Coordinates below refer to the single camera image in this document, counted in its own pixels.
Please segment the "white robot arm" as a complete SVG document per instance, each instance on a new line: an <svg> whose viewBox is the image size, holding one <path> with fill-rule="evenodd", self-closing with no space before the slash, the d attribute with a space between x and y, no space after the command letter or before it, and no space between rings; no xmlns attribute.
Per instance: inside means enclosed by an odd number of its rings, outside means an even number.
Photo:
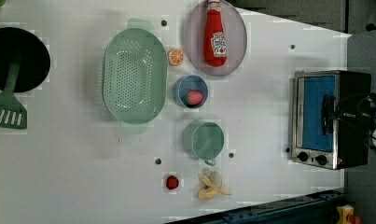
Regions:
<svg viewBox="0 0 376 224"><path fill-rule="evenodd" d="M376 151L376 93L358 93L338 101L328 117L364 137L364 145Z"/></svg>

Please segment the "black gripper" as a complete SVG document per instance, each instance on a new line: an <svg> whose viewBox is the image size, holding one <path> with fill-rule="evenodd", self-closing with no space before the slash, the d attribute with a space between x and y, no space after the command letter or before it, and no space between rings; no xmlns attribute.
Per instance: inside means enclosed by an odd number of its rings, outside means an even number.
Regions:
<svg viewBox="0 0 376 224"><path fill-rule="evenodd" d="M329 114L331 119L370 119L371 115L366 113L350 113L350 112L343 112L343 111L336 111Z"/></svg>

